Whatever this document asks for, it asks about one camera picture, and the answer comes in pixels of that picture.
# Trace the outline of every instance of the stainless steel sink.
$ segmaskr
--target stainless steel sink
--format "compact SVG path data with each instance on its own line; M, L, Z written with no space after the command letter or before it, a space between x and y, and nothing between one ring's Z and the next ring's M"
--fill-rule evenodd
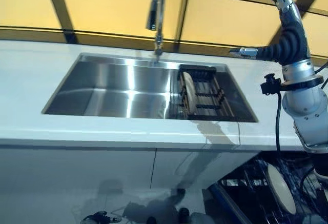
M81 54L48 101L44 113L185 119L180 105L180 64ZM228 77L228 81L234 86L232 89L229 87L229 94L233 98L231 108L236 113L236 118L255 121L255 116L245 103L227 66L215 67L218 74Z

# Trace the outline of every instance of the faucet spout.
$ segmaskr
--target faucet spout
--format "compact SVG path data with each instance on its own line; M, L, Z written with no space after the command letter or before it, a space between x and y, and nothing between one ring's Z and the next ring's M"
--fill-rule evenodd
M164 7L165 0L151 0L150 11L147 21L146 28L149 30L157 30L155 35L155 50L156 61L162 55L162 45L163 45L163 18L164 18Z

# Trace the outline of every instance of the plate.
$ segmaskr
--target plate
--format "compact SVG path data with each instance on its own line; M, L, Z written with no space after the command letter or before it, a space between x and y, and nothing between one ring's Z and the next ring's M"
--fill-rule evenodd
M194 114L196 111L196 100L197 100L194 81L191 78L191 75L188 74L187 72L183 73L183 77L184 77L184 81L186 82L189 113Z
M292 193L282 175L271 164L268 164L268 178L269 184L273 189L274 195L278 199L279 205L287 212L295 215L296 206Z

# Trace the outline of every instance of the countertop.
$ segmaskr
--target countertop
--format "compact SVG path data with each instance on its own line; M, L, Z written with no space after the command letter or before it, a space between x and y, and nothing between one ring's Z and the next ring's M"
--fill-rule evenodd
M275 150L277 96L260 84L268 73L282 78L276 63L164 53L162 59L227 64L257 116L257 123L130 119L42 114L42 109L82 52L151 57L132 49L0 40L0 145ZM301 150L293 120L280 118L283 150Z

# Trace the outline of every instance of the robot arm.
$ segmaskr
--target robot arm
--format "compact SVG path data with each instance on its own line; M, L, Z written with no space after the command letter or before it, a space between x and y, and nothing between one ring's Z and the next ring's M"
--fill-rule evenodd
M279 42L265 47L235 48L230 53L282 65L285 82L267 75L262 92L269 95L285 91L282 106L293 118L296 133L312 156L318 178L328 182L328 99L319 87L323 77L315 74L297 5L293 0L273 1L282 24Z

